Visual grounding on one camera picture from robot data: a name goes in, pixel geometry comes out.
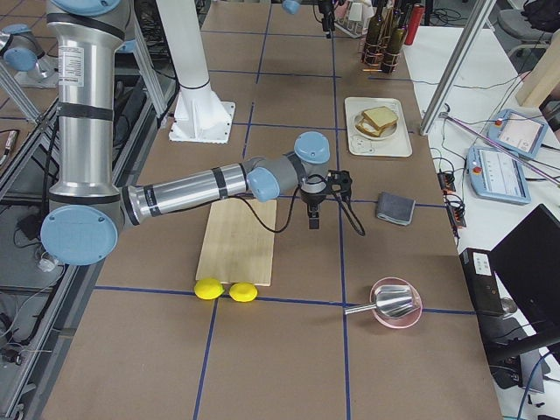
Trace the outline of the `bread slice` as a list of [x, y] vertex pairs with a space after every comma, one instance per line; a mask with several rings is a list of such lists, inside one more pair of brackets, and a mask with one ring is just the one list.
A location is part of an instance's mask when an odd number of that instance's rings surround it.
[[371, 125], [370, 122], [365, 119], [361, 118], [354, 127], [364, 135], [371, 136], [371, 137], [380, 137], [385, 129], [377, 129], [375, 126]]
[[398, 120], [397, 114], [385, 106], [365, 109], [361, 112], [361, 114], [378, 130], [384, 130], [394, 125]]

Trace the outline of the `white plate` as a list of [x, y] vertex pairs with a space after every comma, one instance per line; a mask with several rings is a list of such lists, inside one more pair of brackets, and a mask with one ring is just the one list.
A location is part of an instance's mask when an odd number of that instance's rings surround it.
[[362, 114], [358, 114], [353, 119], [353, 126], [363, 136], [375, 141], [381, 141], [383, 139], [389, 138], [396, 133], [398, 122], [399, 120], [395, 119], [393, 124], [388, 125], [383, 129], [377, 129], [366, 117], [364, 117]]

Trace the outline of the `cream bear tray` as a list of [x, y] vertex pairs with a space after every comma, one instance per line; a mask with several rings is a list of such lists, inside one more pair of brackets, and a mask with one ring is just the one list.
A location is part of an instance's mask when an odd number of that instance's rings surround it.
[[[397, 115], [396, 124], [380, 136], [370, 136], [356, 126], [362, 120], [362, 112], [385, 106]], [[355, 156], [408, 158], [412, 147], [404, 119], [402, 104], [395, 98], [347, 97], [345, 99], [346, 133], [348, 149]]]

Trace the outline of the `dark wine bottle front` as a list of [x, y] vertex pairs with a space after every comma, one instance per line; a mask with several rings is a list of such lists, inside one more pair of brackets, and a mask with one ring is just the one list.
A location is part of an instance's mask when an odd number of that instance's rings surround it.
[[375, 64], [377, 54], [381, 48], [382, 31], [385, 25], [384, 10], [387, 7], [387, 3], [388, 0], [379, 0], [377, 2], [376, 11], [368, 24], [361, 56], [361, 61], [368, 66]]

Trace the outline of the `dark wine bottle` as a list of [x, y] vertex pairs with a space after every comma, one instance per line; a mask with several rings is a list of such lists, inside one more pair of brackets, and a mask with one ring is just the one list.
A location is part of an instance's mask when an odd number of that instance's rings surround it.
[[397, 55], [400, 51], [400, 43], [403, 37], [403, 31], [399, 28], [399, 20], [402, 12], [399, 8], [393, 9], [391, 19], [388, 25], [388, 42], [386, 44], [383, 59], [381, 62], [381, 70], [386, 73], [392, 73], [396, 66]]
[[368, 24], [361, 56], [361, 61], [368, 66], [375, 64], [377, 54], [381, 48], [382, 31], [385, 25], [384, 10], [387, 7], [387, 3], [388, 0], [379, 0], [377, 2], [376, 11]]
[[402, 46], [405, 40], [406, 32], [407, 32], [407, 24], [409, 22], [410, 13], [413, 6], [414, 6], [413, 1], [402, 2], [400, 17], [397, 22], [397, 27], [395, 28], [396, 40], [398, 41], [399, 46]]

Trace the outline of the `dark wine bottle middle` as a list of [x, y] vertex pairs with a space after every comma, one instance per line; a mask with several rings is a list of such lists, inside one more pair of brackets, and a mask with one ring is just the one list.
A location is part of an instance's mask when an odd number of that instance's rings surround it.
[[396, 66], [397, 55], [400, 51], [400, 43], [403, 37], [403, 31], [399, 28], [399, 20], [402, 12], [399, 8], [393, 9], [391, 19], [388, 25], [388, 42], [386, 44], [383, 59], [381, 62], [381, 70], [386, 73], [392, 73]]

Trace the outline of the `grey folded cloth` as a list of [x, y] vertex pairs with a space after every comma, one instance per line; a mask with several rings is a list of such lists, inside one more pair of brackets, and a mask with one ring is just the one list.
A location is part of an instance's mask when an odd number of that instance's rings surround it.
[[399, 226], [408, 226], [412, 217], [416, 201], [414, 199], [394, 195], [389, 192], [381, 192], [375, 210], [375, 216]]

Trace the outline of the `dark wine bottle back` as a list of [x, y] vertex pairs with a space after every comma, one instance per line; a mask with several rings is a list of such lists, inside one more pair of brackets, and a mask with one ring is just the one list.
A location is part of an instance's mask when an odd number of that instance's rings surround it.
[[400, 17], [397, 22], [397, 27], [395, 28], [396, 40], [398, 41], [399, 46], [402, 46], [405, 40], [406, 32], [407, 32], [407, 24], [409, 22], [410, 13], [413, 6], [414, 6], [413, 1], [402, 2]]

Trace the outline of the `wooden cutting board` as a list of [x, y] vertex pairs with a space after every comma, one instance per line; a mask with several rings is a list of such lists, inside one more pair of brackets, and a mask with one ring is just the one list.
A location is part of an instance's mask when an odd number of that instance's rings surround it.
[[277, 203], [224, 199], [211, 205], [197, 280], [213, 277], [224, 284], [269, 286]]

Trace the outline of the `red cylinder bottle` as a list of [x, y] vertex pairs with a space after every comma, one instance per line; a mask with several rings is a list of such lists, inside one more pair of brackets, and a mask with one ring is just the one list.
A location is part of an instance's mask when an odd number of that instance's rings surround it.
[[404, 40], [404, 44], [406, 46], [412, 46], [417, 35], [418, 28], [421, 24], [423, 15], [424, 15], [425, 8], [420, 3], [415, 3], [411, 9], [409, 14], [409, 19], [407, 23], [407, 31], [406, 37]]

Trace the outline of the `yellow lemon half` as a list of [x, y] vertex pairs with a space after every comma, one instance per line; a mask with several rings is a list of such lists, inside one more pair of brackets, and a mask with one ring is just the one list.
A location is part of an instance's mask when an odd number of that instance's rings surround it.
[[229, 289], [229, 296], [236, 302], [247, 303], [256, 299], [258, 289], [252, 283], [235, 283]]
[[223, 284], [216, 278], [202, 278], [193, 286], [193, 292], [197, 298], [202, 300], [214, 300], [220, 297], [224, 292]]

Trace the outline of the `metal scoop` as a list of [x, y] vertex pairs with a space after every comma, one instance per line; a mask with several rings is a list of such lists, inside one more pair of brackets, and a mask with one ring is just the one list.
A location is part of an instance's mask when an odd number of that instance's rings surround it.
[[373, 300], [368, 304], [348, 307], [346, 315], [374, 311], [388, 319], [400, 319], [419, 308], [412, 289], [408, 285], [385, 284], [374, 290]]

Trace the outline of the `pink bowl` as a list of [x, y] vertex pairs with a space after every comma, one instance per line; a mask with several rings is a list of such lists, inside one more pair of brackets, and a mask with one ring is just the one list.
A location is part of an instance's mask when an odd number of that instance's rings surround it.
[[381, 286], [383, 285], [406, 285], [410, 287], [412, 296], [413, 296], [413, 302], [415, 304], [415, 310], [408, 313], [407, 315], [401, 317], [401, 318], [388, 318], [385, 315], [378, 313], [376, 310], [372, 310], [373, 316], [374, 318], [382, 325], [389, 327], [389, 328], [393, 328], [393, 329], [404, 329], [404, 328], [409, 328], [412, 327], [414, 324], [416, 324], [418, 322], [418, 320], [421, 318], [422, 315], [422, 310], [423, 310], [423, 302], [422, 299], [420, 297], [420, 294], [418, 293], [417, 289], [410, 284], [409, 282], [407, 282], [406, 280], [403, 280], [401, 278], [398, 277], [384, 277], [382, 279], [379, 279], [377, 282], [375, 282], [373, 284], [373, 286], [371, 287], [371, 290], [369, 292], [369, 300], [371, 302], [373, 302], [375, 300], [375, 293], [376, 290], [379, 289]]

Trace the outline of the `black computer box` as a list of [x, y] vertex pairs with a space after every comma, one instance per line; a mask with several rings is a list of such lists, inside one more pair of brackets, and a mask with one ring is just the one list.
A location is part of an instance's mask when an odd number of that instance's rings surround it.
[[501, 332], [501, 322], [506, 315], [495, 271], [490, 263], [489, 252], [484, 249], [465, 248], [459, 258], [483, 346], [488, 353], [500, 345], [500, 339], [495, 336]]

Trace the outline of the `teach pendant near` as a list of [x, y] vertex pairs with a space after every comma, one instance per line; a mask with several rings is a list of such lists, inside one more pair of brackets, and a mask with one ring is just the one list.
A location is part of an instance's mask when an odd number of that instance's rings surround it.
[[493, 148], [472, 146], [466, 162], [472, 189], [482, 199], [515, 205], [531, 202], [522, 165], [510, 156]]

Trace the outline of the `teach pendant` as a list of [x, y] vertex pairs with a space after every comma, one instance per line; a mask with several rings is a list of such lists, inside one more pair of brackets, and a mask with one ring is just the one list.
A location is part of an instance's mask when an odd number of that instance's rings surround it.
[[482, 199], [515, 205], [531, 202], [522, 165], [510, 156], [493, 148], [472, 146], [466, 162], [472, 189]]
[[487, 137], [522, 157], [533, 159], [541, 148], [547, 128], [540, 117], [529, 117], [507, 108], [494, 118]]

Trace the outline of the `teach pendant far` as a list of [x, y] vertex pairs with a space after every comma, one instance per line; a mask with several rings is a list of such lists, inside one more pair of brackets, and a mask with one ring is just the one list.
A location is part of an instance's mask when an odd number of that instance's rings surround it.
[[541, 148], [547, 128], [540, 117], [529, 117], [507, 108], [494, 118], [487, 137], [522, 157], [533, 159]]

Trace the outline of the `black monitor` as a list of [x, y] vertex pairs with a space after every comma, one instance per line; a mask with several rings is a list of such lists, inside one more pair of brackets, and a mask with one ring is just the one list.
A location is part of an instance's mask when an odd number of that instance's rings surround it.
[[490, 262], [536, 331], [559, 325], [559, 220], [545, 205], [493, 248]]

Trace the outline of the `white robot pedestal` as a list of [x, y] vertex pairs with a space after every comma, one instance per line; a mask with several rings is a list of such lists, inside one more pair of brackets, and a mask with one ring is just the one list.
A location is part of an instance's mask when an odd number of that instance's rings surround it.
[[180, 88], [170, 139], [225, 144], [235, 104], [212, 89], [195, 2], [161, 1], [157, 7]]

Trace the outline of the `aluminium frame post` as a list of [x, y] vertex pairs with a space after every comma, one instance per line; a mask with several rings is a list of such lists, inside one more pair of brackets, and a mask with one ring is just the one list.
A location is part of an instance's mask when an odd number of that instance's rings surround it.
[[420, 134], [427, 136], [435, 122], [438, 112], [445, 103], [448, 94], [451, 92], [453, 84], [459, 75], [466, 56], [476, 41], [480, 31], [483, 29], [487, 18], [490, 15], [495, 0], [478, 0], [472, 10], [471, 15], [467, 19], [466, 25], [461, 32], [458, 42], [455, 45], [447, 66], [443, 72], [440, 82], [432, 96], [429, 106], [424, 114], [420, 125]]

